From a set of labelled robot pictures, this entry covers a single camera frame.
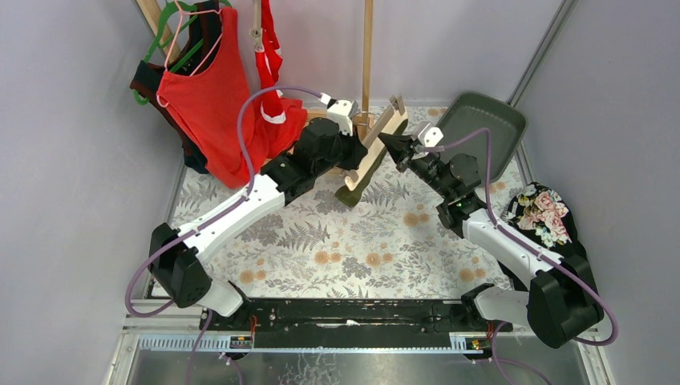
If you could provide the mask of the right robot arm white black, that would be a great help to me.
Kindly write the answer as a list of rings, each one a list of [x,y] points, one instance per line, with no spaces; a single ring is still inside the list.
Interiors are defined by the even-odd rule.
[[[379,134],[400,172],[409,170],[438,193],[437,207],[446,229],[490,253],[524,290],[482,285],[461,301],[473,322],[506,322],[529,328],[540,341],[558,348],[609,316],[597,293],[589,263],[578,253],[557,253],[540,246],[497,218],[490,198],[476,187],[488,181],[477,159],[464,153],[443,162],[443,146],[413,136]]]

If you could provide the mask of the red tank top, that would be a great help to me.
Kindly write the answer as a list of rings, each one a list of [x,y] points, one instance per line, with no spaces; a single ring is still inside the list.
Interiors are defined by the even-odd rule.
[[[237,39],[237,11],[223,7],[221,42],[214,60],[195,75],[163,74],[157,97],[207,158],[207,169],[228,188],[249,182],[246,163],[256,172],[298,140],[307,111],[299,99],[281,97],[286,120],[271,124],[260,113],[260,98],[237,117],[250,90]]]

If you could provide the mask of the red underwear with white lettering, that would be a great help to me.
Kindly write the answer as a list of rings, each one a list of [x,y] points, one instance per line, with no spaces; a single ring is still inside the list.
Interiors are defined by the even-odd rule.
[[[279,80],[283,64],[280,43],[277,39],[270,2],[261,1],[259,43],[255,50],[256,67],[261,89],[274,87]],[[286,120],[280,91],[269,91],[260,97],[260,113],[271,124],[283,124]]]

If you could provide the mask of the wooden clip hanger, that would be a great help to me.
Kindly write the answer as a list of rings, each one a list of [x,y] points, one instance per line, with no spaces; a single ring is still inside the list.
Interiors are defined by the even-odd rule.
[[[253,3],[253,26],[250,36],[253,40],[253,48],[256,52],[263,52],[263,29],[262,29],[262,0],[252,0]]]
[[[378,138],[381,133],[401,136],[408,125],[408,113],[401,95],[390,97],[390,106],[376,119],[364,142],[368,149],[356,170],[345,175],[345,190],[358,193],[363,190],[387,153],[385,144]]]

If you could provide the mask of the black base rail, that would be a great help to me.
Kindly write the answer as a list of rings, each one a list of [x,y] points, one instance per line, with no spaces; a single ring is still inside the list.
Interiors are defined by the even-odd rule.
[[[209,331],[238,332],[256,348],[466,350],[496,326],[460,300],[253,298],[233,315],[201,315]]]

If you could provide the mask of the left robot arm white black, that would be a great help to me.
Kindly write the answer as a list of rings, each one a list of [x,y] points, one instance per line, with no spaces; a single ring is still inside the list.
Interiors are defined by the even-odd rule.
[[[355,170],[368,150],[327,118],[314,118],[291,151],[261,167],[246,185],[212,211],[177,229],[158,225],[151,235],[148,270],[179,308],[199,305],[228,317],[243,304],[232,284],[208,275],[214,255],[249,226],[310,191],[333,168]]]

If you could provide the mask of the floral table cloth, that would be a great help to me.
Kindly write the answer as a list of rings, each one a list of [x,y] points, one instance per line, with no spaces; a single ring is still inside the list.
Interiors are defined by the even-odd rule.
[[[359,203],[335,196],[336,172],[229,241],[208,265],[250,297],[458,298],[484,283],[504,289],[496,260],[439,222],[441,199],[385,159]]]

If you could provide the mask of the wooden clothes rack stand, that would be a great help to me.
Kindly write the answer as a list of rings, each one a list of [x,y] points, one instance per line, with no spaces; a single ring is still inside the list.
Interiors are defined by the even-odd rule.
[[[374,118],[368,112],[370,98],[370,71],[372,56],[372,34],[373,34],[374,1],[364,2],[364,21],[363,21],[363,53],[362,53],[362,111],[354,119],[358,123],[358,136],[364,140],[374,123]]]

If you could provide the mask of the green plastic hanger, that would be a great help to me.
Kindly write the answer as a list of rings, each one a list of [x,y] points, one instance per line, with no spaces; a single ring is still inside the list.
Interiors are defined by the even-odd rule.
[[[168,59],[174,57],[174,52],[179,54],[175,48],[171,47],[176,32],[168,27],[168,21],[174,14],[179,14],[182,17],[191,15],[191,18],[186,22],[181,21],[180,25],[176,28],[177,32],[181,32],[197,18],[195,14],[199,12],[198,4],[190,4],[184,1],[166,1],[165,5],[161,7],[158,1],[142,0],[137,0],[136,4],[151,27],[152,32],[155,33],[155,38],[142,61],[148,63],[156,51],[163,51]]]

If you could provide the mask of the dark striped garment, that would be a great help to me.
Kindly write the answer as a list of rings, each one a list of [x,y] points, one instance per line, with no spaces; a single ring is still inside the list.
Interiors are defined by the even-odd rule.
[[[203,1],[195,4],[182,1],[167,3],[157,18],[156,37],[147,54],[138,64],[130,84],[135,101],[142,106],[150,103],[175,129],[182,142],[184,165],[200,174],[209,173],[207,158],[182,131],[168,111],[158,104],[156,93],[165,69],[162,65],[151,63],[150,59],[155,51],[168,48],[172,42],[171,37],[164,35],[168,20],[178,10],[197,11],[198,15],[189,17],[180,25],[180,30],[188,29],[188,41],[176,59],[169,63],[169,70],[178,75],[190,75],[193,71],[204,71],[217,54],[215,50],[211,49],[221,32],[221,19],[217,16],[216,11],[221,7],[230,7],[231,5],[228,1]]]

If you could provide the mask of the black floral garment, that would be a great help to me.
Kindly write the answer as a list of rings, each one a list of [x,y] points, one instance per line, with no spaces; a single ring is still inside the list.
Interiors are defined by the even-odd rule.
[[[540,257],[549,251],[562,257],[588,258],[572,211],[557,191],[543,184],[532,182],[517,193],[501,219],[528,238]]]

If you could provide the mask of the olive green underwear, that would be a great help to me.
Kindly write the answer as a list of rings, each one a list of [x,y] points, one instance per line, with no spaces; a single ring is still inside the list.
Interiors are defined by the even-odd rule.
[[[356,176],[346,176],[346,183],[339,188],[334,196],[338,201],[348,207],[355,207],[362,198],[363,192],[370,183],[374,173],[383,162],[387,150],[378,139],[381,129],[372,129],[366,139],[370,141],[368,154],[363,158],[359,169],[355,172]]]

